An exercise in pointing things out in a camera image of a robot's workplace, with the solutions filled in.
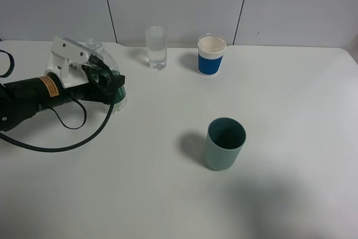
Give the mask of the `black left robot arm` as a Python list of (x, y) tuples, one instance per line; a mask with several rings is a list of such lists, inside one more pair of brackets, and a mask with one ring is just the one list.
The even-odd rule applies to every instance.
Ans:
[(63, 87), (59, 77), (53, 72), (1, 85), (1, 131), (13, 129), (40, 111), (52, 110), (70, 102), (79, 103), (84, 100), (109, 105), (114, 87), (120, 88), (125, 83), (125, 76), (118, 72), (112, 74), (114, 81), (101, 68), (98, 81), (90, 78), (82, 85), (68, 88)]

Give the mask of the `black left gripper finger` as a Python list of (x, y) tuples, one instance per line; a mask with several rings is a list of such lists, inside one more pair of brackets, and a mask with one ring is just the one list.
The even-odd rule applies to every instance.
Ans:
[(107, 93), (117, 93), (119, 89), (125, 84), (125, 76), (121, 74), (113, 74), (112, 77), (108, 74), (105, 76)]

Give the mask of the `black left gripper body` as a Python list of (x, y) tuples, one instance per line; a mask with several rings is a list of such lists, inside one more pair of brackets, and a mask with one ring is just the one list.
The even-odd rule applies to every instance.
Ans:
[(79, 100), (111, 105), (115, 97), (115, 91), (108, 71), (94, 67), (82, 67), (81, 71), (84, 71), (88, 82), (68, 88), (69, 95)]

